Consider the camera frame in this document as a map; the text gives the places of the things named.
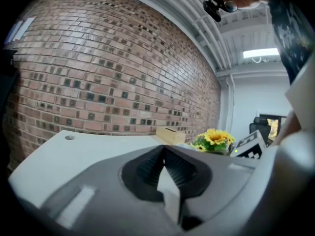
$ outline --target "dark fabric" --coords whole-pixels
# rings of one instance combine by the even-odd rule
[[[275,44],[292,83],[315,49],[315,0],[269,0]]]

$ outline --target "ceiling light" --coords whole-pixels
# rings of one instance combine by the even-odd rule
[[[279,55],[277,48],[258,49],[243,52],[244,58]]]

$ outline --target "white table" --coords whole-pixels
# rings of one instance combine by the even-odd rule
[[[9,182],[19,197],[40,207],[55,190],[94,163],[162,144],[157,136],[100,136],[63,130],[24,160]]]

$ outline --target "white panel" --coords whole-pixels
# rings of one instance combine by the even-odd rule
[[[7,41],[5,42],[5,44],[10,43],[14,37],[14,35],[16,34],[16,32],[18,31],[18,29],[20,28],[21,24],[23,23],[23,21],[19,21],[17,22],[11,29],[9,36],[7,38]]]
[[[67,229],[71,229],[77,218],[95,194],[93,187],[84,186],[77,196],[67,205],[56,219],[56,222]]]
[[[181,204],[181,194],[180,190],[176,186],[174,180],[168,173],[167,169],[163,167],[157,184],[157,190],[163,193],[165,211],[170,216],[170,218],[178,223],[180,204]]]
[[[23,34],[26,32],[28,27],[34,21],[36,17],[27,18],[26,21],[22,24],[21,28],[19,28],[18,32],[15,34],[13,41],[20,40]]]

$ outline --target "yellow sunflower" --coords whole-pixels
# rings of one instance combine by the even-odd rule
[[[200,151],[200,152],[206,152],[206,148],[203,145],[196,145],[196,148]]]
[[[197,135],[197,139],[198,139],[199,137],[204,137],[204,136],[205,136],[205,133],[199,134],[199,135]]]
[[[206,148],[203,145],[194,145],[194,144],[190,144],[190,146],[192,146],[193,148],[199,150],[200,152],[206,152]]]
[[[227,138],[223,135],[223,131],[212,128],[208,129],[207,133],[205,133],[205,140],[210,142],[211,145],[220,145],[225,143]]]
[[[235,142],[235,138],[234,138],[233,136],[231,136],[231,135],[228,137],[227,140],[228,140],[228,144],[229,144],[229,145],[230,145],[231,143],[234,143],[234,142]]]

